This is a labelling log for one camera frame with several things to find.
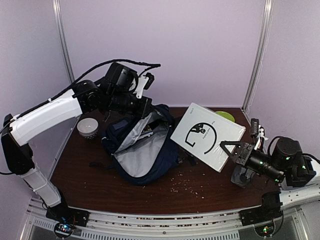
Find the grey hardcover book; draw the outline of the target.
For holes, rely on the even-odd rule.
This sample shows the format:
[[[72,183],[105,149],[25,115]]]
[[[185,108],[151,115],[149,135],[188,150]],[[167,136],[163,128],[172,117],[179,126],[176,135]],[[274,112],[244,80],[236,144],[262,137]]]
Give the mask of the grey hardcover book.
[[[220,143],[240,141],[245,131],[244,126],[191,103],[170,139],[213,170],[221,172],[228,155]]]

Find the navy blue backpack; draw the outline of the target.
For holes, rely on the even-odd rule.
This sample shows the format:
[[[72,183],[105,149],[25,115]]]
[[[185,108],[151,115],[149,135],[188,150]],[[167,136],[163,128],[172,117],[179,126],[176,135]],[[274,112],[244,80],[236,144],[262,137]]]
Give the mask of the navy blue backpack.
[[[147,124],[153,135],[141,138]],[[194,166],[194,157],[171,140],[176,126],[176,118],[165,104],[155,105],[145,118],[128,116],[114,121],[106,127],[101,138],[103,149],[112,163],[105,165],[101,161],[92,161],[89,166],[115,169],[122,178],[136,186],[158,180],[185,160]]]

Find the dog picture book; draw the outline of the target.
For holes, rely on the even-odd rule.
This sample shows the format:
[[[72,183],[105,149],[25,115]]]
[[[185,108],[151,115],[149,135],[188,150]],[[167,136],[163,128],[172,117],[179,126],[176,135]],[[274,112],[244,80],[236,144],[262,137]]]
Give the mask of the dog picture book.
[[[147,124],[147,125],[143,128],[140,137],[141,137],[141,138],[150,137],[150,136],[153,135],[153,133],[154,133],[154,132],[153,132],[153,129],[150,127],[149,124]]]

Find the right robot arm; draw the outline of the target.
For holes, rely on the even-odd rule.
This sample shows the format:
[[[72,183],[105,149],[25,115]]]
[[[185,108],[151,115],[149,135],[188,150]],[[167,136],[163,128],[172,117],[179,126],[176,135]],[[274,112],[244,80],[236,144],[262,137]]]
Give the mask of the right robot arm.
[[[305,187],[316,176],[312,165],[314,157],[303,153],[300,143],[284,136],[276,136],[273,152],[255,149],[255,145],[244,141],[222,141],[220,147],[238,166],[259,176],[265,176],[275,184],[285,181],[288,187]],[[242,225],[247,226],[281,217],[285,205],[281,191],[262,195],[262,204],[239,212]]]

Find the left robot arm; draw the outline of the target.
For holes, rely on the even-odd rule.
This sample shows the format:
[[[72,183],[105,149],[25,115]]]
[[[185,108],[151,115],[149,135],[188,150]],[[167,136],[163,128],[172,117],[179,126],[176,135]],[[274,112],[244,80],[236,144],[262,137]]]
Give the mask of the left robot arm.
[[[62,192],[34,162],[30,140],[66,122],[93,111],[109,111],[146,117],[152,100],[143,95],[154,82],[152,64],[143,63],[138,73],[125,59],[107,61],[109,69],[93,81],[81,75],[52,98],[18,115],[8,114],[1,129],[1,146],[9,174],[21,177],[42,199],[52,217],[62,223],[75,220]]]

